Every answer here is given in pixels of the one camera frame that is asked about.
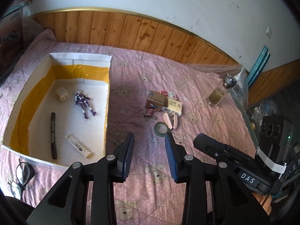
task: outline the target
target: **wood paneling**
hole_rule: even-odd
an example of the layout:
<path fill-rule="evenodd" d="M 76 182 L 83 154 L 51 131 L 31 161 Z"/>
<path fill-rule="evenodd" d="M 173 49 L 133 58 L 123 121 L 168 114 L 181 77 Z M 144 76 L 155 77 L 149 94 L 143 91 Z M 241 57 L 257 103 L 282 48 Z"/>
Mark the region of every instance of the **wood paneling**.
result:
<path fill-rule="evenodd" d="M 133 49 L 137 51 L 147 52 L 151 41 L 157 29 L 158 22 L 143 19 L 137 33 Z"/>
<path fill-rule="evenodd" d="M 68 12 L 66 21 L 66 42 L 77 43 L 80 12 Z"/>
<path fill-rule="evenodd" d="M 186 64 L 191 53 L 198 44 L 198 40 L 190 35 L 186 36 L 182 47 L 179 49 L 175 61 Z"/>
<path fill-rule="evenodd" d="M 300 59 L 261 73 L 249 90 L 248 105 L 275 94 L 299 78 Z"/>
<path fill-rule="evenodd" d="M 79 13 L 78 38 L 77 42 L 82 44 L 89 44 L 91 38 L 93 15 L 90 11 L 82 11 Z"/>
<path fill-rule="evenodd" d="M 166 43 L 162 56 L 165 58 L 175 60 L 176 55 L 179 52 L 187 36 L 188 35 L 186 33 L 174 29 L 170 35 L 168 42 Z"/>
<path fill-rule="evenodd" d="M 125 17 L 126 15 L 122 13 L 110 13 L 107 25 L 107 32 L 105 34 L 104 40 L 105 46 L 119 46 Z"/>
<path fill-rule="evenodd" d="M 126 15 L 119 42 L 120 48 L 132 49 L 139 32 L 142 19 L 137 16 Z"/>
<path fill-rule="evenodd" d="M 90 44 L 104 45 L 109 15 L 110 13 L 106 12 L 93 13 Z"/>
<path fill-rule="evenodd" d="M 154 37 L 151 41 L 148 52 L 161 56 L 163 54 L 164 48 L 170 38 L 173 28 L 167 25 L 158 24 L 155 31 Z"/>
<path fill-rule="evenodd" d="M 66 25 L 67 25 L 67 14 L 64 12 L 55 14 L 55 37 L 60 42 L 66 41 Z"/>
<path fill-rule="evenodd" d="M 238 65 L 209 42 L 164 22 L 126 13 L 68 11 L 33 16 L 58 41 L 149 52 L 184 64 Z M 297 62 L 262 73 L 249 91 L 254 104 L 299 78 Z"/>

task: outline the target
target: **open box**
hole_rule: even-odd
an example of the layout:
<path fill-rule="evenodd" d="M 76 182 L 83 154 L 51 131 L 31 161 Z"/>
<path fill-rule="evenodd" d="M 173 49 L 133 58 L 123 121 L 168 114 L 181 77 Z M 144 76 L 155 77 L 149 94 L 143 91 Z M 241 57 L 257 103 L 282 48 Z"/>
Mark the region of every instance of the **open box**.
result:
<path fill-rule="evenodd" d="M 3 137 L 3 148 L 33 165 L 66 168 L 73 162 L 97 162 L 105 155 L 111 56 L 89 53 L 51 53 L 31 74 L 18 96 Z M 69 95 L 60 101 L 56 90 Z M 88 119 L 75 104 L 74 92 L 82 89 L 91 98 L 95 116 Z M 57 159 L 52 159 L 50 122 L 56 113 Z M 85 158 L 65 138 L 71 133 L 92 155 Z"/>

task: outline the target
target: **glasses lens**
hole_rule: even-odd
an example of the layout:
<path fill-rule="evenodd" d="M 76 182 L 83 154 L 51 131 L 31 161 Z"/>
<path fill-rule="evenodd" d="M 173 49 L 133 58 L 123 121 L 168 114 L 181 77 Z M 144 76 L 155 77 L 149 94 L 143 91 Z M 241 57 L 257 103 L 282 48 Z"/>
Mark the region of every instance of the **glasses lens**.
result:
<path fill-rule="evenodd" d="M 16 175 L 20 184 L 25 185 L 27 183 L 30 176 L 30 170 L 25 162 L 21 162 L 17 167 Z"/>
<path fill-rule="evenodd" d="M 20 186 L 16 182 L 11 182 L 10 184 L 11 194 L 18 200 L 22 198 L 22 191 Z"/>

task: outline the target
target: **eyeglasses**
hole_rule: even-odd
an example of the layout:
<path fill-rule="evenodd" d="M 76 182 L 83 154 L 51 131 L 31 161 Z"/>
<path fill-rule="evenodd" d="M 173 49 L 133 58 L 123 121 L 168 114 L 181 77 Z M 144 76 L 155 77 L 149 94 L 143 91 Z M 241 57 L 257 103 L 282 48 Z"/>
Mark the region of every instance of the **eyeglasses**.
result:
<path fill-rule="evenodd" d="M 34 175 L 35 175 L 35 171 L 28 162 L 21 162 L 17 166 L 16 177 L 18 183 L 16 182 L 10 183 L 10 191 L 16 199 L 22 200 L 22 195 L 23 195 L 23 191 L 25 190 L 25 186 L 33 178 Z"/>

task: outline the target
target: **glass jar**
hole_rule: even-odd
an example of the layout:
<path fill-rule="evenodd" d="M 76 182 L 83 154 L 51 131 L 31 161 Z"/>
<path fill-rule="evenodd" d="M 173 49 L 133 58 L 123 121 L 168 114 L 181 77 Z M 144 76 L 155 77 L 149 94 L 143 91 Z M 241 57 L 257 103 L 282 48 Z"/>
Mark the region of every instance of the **glass jar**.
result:
<path fill-rule="evenodd" d="M 206 102 L 211 107 L 216 107 L 235 85 L 236 79 L 227 73 L 215 87 L 214 91 L 209 95 L 209 97 L 206 98 Z"/>

